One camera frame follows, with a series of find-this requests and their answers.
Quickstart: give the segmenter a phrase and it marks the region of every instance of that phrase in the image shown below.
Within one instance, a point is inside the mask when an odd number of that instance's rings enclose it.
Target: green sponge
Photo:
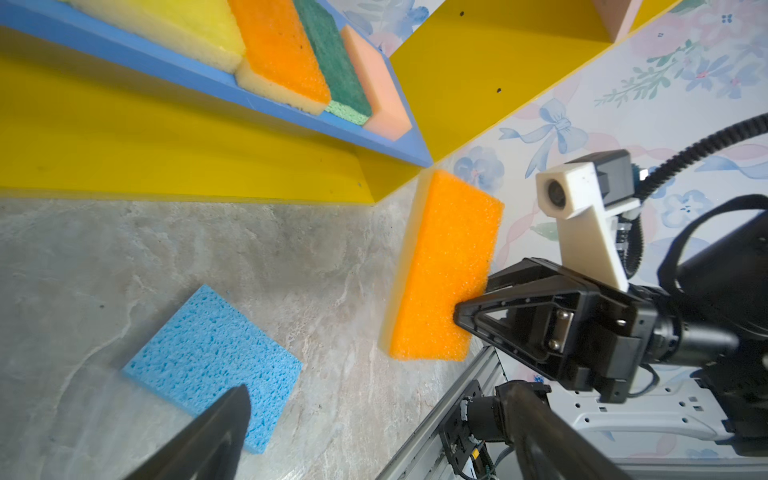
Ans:
[[[315,0],[293,0],[293,4],[331,90],[331,103],[326,111],[357,125],[366,123],[372,114],[371,104],[349,61],[333,16]]]

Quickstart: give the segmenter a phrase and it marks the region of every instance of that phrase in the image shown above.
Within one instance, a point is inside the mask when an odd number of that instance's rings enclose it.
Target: floral wallpaper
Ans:
[[[536,202],[537,172],[618,148],[629,150],[635,164],[652,169],[702,137],[766,111],[768,0],[684,0],[439,166],[505,203],[493,270],[523,257],[559,262],[557,228]],[[708,157],[646,202],[645,256],[632,282],[656,284],[656,270],[682,228],[748,193],[768,194],[768,135]],[[753,215],[739,212],[705,223],[684,258]],[[505,368],[510,378],[537,380],[531,370],[515,364]],[[676,366],[659,370],[668,385],[691,371]],[[639,387],[647,379],[638,376]],[[730,447],[675,435],[603,432],[587,437],[612,457],[735,456]]]
[[[329,0],[388,57],[445,0]]]

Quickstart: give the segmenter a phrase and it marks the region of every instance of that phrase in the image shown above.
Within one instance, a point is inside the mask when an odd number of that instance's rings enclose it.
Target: marble countertop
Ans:
[[[414,192],[375,207],[0,200],[3,476],[117,480],[179,432],[191,417],[120,368],[207,283],[304,364],[237,477],[375,477],[465,368],[376,347]]]

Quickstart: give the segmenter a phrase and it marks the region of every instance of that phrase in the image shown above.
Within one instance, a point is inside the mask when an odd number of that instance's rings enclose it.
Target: orange scouring pad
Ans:
[[[453,310],[485,291],[503,210],[446,171],[420,174],[379,338],[392,358],[467,356],[471,335],[453,323]]]

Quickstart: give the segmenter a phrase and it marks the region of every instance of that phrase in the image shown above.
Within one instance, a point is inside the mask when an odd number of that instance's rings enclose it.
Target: cable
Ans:
[[[476,447],[476,448],[479,449],[484,444],[485,444],[485,440],[483,440],[482,443],[480,443],[479,446]],[[493,475],[496,475],[496,467],[498,467],[498,464],[501,463],[501,461],[504,460],[504,458],[506,458],[507,455],[509,455],[510,453],[512,453],[514,451],[515,451],[515,447],[512,446],[512,445],[510,445],[509,447],[504,449],[504,451],[502,453],[498,454],[498,457],[496,457],[496,462],[493,464],[493,470],[491,470],[490,472],[486,473],[482,477],[472,478],[469,475],[465,474],[464,472],[459,472],[458,476],[462,477],[464,480],[488,480]]]
[[[656,370],[654,370],[654,367],[648,365],[647,363],[642,363],[640,367],[643,369],[646,369],[654,377],[651,379],[650,383],[640,392],[628,394],[627,395],[628,399],[636,399],[639,396],[645,395],[646,393],[655,389],[659,385],[659,381],[661,381],[661,379],[659,378],[659,374],[656,373]]]
[[[768,133],[768,113],[757,115],[756,117],[726,127],[707,138],[699,140],[665,161],[659,168],[640,182],[634,196],[642,204],[659,187],[690,165],[733,144],[766,133]],[[628,232],[617,234],[617,241],[619,240],[627,242],[627,248],[624,250],[624,254],[621,255],[621,264],[624,266],[624,272],[626,272],[629,279],[637,272],[643,259],[643,230],[639,216],[631,221],[631,229]]]

